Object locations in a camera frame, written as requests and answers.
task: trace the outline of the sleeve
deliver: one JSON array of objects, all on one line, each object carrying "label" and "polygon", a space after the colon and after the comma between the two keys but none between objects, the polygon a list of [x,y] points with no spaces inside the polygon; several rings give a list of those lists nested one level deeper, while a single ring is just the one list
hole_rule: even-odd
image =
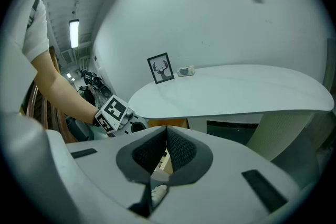
[{"label": "sleeve", "polygon": [[31,62],[48,49],[46,7],[40,1],[33,23],[26,31],[22,52]]}]

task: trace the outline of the deer antlers drawing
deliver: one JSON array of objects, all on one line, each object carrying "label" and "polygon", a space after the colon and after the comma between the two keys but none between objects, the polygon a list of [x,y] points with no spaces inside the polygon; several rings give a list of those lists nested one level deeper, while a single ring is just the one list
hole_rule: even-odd
[{"label": "deer antlers drawing", "polygon": [[165,60],[162,60],[163,61],[163,63],[164,63],[164,65],[165,65],[165,68],[162,68],[162,71],[160,70],[160,69],[156,69],[156,65],[155,65],[155,62],[154,62],[154,64],[153,64],[153,70],[155,71],[155,72],[157,72],[158,74],[162,74],[162,73],[164,73],[164,71],[168,68],[168,63],[165,61]]}]

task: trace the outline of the black rubber pad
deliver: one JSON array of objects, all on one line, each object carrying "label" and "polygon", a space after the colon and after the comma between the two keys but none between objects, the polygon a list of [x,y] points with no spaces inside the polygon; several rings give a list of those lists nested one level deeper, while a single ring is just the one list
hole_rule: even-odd
[{"label": "black rubber pad", "polygon": [[74,159],[77,159],[80,157],[91,155],[96,152],[97,151],[94,148],[88,148],[87,150],[72,152],[71,155],[73,156]]},{"label": "black rubber pad", "polygon": [[270,213],[287,202],[259,171],[250,170],[243,172],[242,175]]}]

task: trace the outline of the ceiling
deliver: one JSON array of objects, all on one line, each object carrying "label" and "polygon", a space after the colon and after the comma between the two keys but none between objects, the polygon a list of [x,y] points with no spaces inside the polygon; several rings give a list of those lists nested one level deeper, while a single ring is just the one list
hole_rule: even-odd
[{"label": "ceiling", "polygon": [[[91,33],[104,0],[43,0],[48,21],[49,45],[55,47],[61,73],[85,68],[90,58]],[[79,20],[78,48],[72,49],[69,21]]]}]

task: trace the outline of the white table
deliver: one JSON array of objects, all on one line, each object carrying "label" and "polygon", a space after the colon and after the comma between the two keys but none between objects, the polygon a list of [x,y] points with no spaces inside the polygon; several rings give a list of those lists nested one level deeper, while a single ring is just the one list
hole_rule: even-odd
[{"label": "white table", "polygon": [[229,65],[197,69],[190,77],[175,75],[160,84],[151,82],[132,96],[129,105],[146,119],[265,113],[247,146],[273,159],[296,138],[312,113],[331,111],[334,101],[323,85],[303,73]]}]

